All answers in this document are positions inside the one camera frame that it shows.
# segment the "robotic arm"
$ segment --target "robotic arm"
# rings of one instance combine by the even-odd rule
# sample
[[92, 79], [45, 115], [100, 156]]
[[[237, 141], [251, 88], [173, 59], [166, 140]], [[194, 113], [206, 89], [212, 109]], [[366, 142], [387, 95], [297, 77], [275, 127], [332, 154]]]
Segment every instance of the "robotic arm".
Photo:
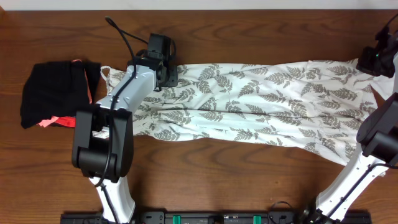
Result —
[[[377, 34], [376, 40], [379, 42], [375, 49], [370, 47], [364, 49], [357, 69], [374, 76], [385, 75], [391, 78], [398, 68], [398, 36], [389, 34], [387, 24]], [[133, 57], [128, 63], [126, 75], [120, 84], [96, 105], [77, 112], [72, 163], [81, 169], [83, 175], [89, 177], [93, 184], [96, 184], [104, 211], [92, 217], [63, 215], [61, 223], [84, 224], [87, 220], [93, 221], [89, 223], [98, 224], [134, 222], [132, 215], [135, 203], [130, 196], [126, 178], [133, 158], [132, 115], [151, 91], [177, 86], [177, 69], [176, 66], [170, 65], [170, 60], [175, 55], [175, 45], [174, 53], [170, 53], [172, 43], [172, 40], [166, 36], [151, 34], [148, 49], [141, 50], [137, 57]], [[151, 215], [143, 216], [141, 222], [181, 224], [186, 218], [186, 223], [209, 224], [216, 222], [340, 223], [347, 217], [349, 206], [377, 176], [384, 175], [388, 168], [397, 168], [394, 167], [398, 162], [397, 75], [395, 79], [392, 96], [361, 125], [357, 134], [357, 149], [352, 159], [335, 181], [320, 193], [302, 214], [297, 215], [293, 212], [224, 214], [222, 220], [215, 220], [217, 216], [211, 214], [154, 212], [151, 214], [160, 218], [151, 221], [145, 218]], [[103, 127], [109, 126], [111, 119], [114, 125], [111, 127], [113, 132], [110, 137], [113, 140], [93, 137], [92, 132], [101, 131]], [[98, 184], [102, 177], [104, 177], [102, 184]], [[365, 222], [363, 217], [353, 219], [356, 221], [354, 223], [369, 223]]]

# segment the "fabric with leaf print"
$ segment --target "fabric with leaf print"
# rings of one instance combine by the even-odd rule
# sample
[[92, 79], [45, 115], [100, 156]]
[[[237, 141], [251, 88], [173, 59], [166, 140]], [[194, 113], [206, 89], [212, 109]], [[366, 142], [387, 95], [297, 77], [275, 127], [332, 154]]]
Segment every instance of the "fabric with leaf print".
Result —
[[[361, 73], [356, 64], [181, 65], [177, 87], [152, 92], [138, 107], [134, 134], [301, 147], [345, 165], [358, 128], [377, 108], [372, 87], [389, 83]], [[108, 92], [123, 74], [111, 69]]]

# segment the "black cloth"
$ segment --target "black cloth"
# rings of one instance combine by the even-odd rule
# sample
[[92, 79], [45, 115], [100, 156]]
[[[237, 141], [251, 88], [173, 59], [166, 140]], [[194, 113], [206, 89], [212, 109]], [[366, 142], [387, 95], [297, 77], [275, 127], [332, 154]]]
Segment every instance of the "black cloth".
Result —
[[94, 100], [100, 68], [99, 63], [80, 61], [34, 65], [22, 92], [21, 126], [26, 129], [52, 116], [76, 116], [90, 102], [87, 83]]

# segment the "brown wooden surface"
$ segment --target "brown wooden surface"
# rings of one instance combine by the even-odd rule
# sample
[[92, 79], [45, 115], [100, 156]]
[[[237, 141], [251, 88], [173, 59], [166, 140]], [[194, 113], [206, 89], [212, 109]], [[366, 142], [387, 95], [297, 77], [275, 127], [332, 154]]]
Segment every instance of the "brown wooden surface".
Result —
[[[58, 223], [65, 211], [101, 209], [96, 190], [71, 164], [73, 130], [20, 126], [22, 87], [33, 64], [89, 58], [125, 69], [129, 53], [104, 21], [148, 38], [175, 39], [178, 63], [276, 64], [349, 60], [373, 45], [394, 11], [6, 12], [0, 21], [0, 223]], [[131, 41], [135, 51], [144, 48]], [[105, 93], [101, 81], [98, 97]], [[128, 174], [140, 207], [266, 210], [305, 205], [343, 168], [297, 148], [200, 139], [135, 138]], [[352, 208], [394, 223], [398, 172], [377, 178]]]

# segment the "wooden table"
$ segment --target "wooden table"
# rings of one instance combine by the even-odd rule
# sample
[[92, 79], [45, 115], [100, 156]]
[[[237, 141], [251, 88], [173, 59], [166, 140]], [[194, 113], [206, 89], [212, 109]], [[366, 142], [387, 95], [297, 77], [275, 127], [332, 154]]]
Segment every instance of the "wooden table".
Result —
[[[349, 60], [374, 45], [394, 11], [48, 11], [5, 12], [0, 20], [0, 223], [58, 223], [65, 211], [101, 209], [96, 190], [71, 164], [73, 130], [22, 129], [22, 87], [33, 64], [89, 58], [124, 70], [129, 52], [104, 20], [148, 38], [175, 39], [178, 63], [276, 64]], [[135, 51], [143, 49], [131, 40]], [[105, 94], [99, 84], [97, 99]], [[135, 137], [128, 174], [139, 208], [169, 211], [299, 208], [343, 168], [298, 148], [200, 139]], [[397, 219], [398, 172], [377, 178], [351, 208], [374, 223]]]

